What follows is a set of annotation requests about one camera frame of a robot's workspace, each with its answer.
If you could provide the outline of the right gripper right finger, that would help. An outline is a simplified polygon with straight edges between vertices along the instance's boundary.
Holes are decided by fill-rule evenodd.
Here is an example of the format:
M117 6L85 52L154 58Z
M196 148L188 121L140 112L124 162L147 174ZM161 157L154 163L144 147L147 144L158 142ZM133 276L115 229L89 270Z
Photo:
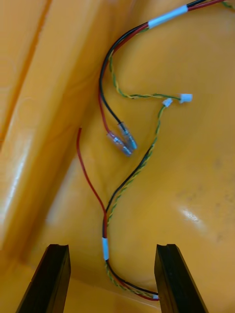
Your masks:
M157 245L155 280L163 313L207 313L208 309L175 244Z

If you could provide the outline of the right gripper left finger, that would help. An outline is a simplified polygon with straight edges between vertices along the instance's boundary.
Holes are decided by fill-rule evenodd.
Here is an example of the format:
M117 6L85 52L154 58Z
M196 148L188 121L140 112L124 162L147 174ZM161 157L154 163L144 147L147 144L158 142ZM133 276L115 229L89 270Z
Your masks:
M36 268L17 312L62 313L70 275L69 246L50 244Z

